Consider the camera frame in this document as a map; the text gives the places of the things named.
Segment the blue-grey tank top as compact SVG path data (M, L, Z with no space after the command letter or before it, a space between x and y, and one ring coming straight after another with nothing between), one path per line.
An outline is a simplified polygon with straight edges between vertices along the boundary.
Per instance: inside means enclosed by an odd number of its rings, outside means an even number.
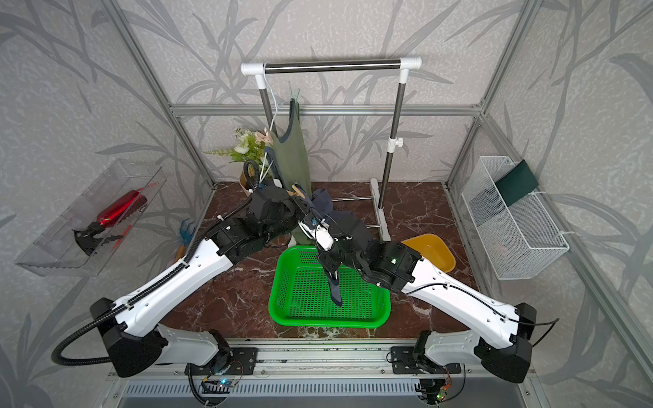
M330 298L341 307L344 300L339 268L345 265L360 274L369 272L368 255L374 239L353 212L335 210L330 194L324 189L314 193L311 199L301 199L300 206L304 215L299 228L314 241L318 263L328 280Z

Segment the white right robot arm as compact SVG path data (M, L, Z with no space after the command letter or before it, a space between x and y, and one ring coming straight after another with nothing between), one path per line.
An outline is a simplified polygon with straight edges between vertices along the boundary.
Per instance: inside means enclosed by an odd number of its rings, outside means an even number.
M532 333L542 321L527 303L503 304L438 269L416 250L371 237L332 237L316 232L318 260L328 277L332 300L341 304L338 268L345 265L375 287L419 299L464 324L465 331L420 336L416 363L429 369L479 364L495 377L521 384L531 370Z

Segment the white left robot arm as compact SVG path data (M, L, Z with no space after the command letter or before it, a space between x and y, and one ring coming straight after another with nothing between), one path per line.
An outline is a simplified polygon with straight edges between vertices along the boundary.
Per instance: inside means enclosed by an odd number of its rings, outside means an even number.
M255 185L245 202L207 227L185 256L167 270L129 295L96 302L93 321L55 346L52 362L63 367L110 363L120 377L132 377L151 366L170 363L177 341L187 343L189 363L203 366L211 362L222 349L218 336L185 331L167 335L162 319L205 283L296 229L310 198L298 183ZM68 346L93 330L102 336L105 356L63 355Z

